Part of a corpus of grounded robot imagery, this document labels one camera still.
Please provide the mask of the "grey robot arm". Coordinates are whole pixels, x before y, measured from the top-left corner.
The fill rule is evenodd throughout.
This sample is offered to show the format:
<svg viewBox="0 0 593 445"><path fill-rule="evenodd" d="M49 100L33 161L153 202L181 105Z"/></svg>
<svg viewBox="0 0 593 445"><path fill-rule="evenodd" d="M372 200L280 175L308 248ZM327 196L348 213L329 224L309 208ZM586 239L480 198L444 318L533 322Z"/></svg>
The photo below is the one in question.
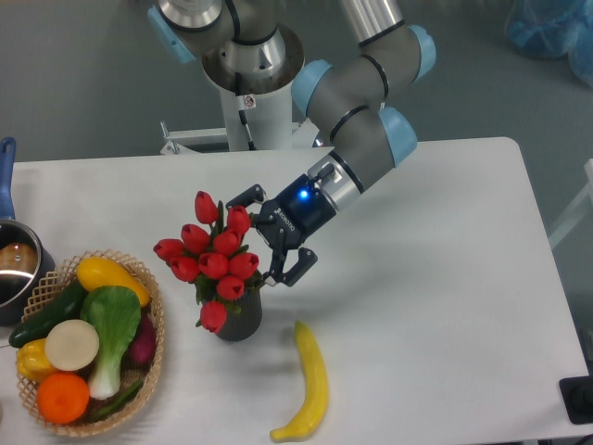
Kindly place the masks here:
<svg viewBox="0 0 593 445"><path fill-rule="evenodd" d="M232 151L289 146L294 109L330 144L276 197L255 185L235 199L260 206L252 223L271 249L264 282L291 286L317 260L306 239L416 148L410 124L385 101L434 66L435 43L394 1L346 1L360 55L338 70L305 61L278 8L275 1L157 1L148 19L170 54L200 61L219 90Z"/></svg>

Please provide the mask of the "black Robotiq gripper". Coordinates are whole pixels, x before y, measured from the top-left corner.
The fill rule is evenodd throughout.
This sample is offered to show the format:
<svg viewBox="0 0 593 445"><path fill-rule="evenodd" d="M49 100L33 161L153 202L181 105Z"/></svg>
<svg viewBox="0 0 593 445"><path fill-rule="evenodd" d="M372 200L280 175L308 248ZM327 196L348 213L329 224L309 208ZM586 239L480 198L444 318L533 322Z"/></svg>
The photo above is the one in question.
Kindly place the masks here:
<svg viewBox="0 0 593 445"><path fill-rule="evenodd" d="M252 205L259 205L255 227L260 235L270 248L282 247L272 252L270 269L262 275L264 283L293 286L318 260L313 250L300 246L336 215L334 207L306 174L270 200L263 187L254 184L229 200L225 209L249 210ZM285 272L286 252L297 248L297 261Z"/></svg>

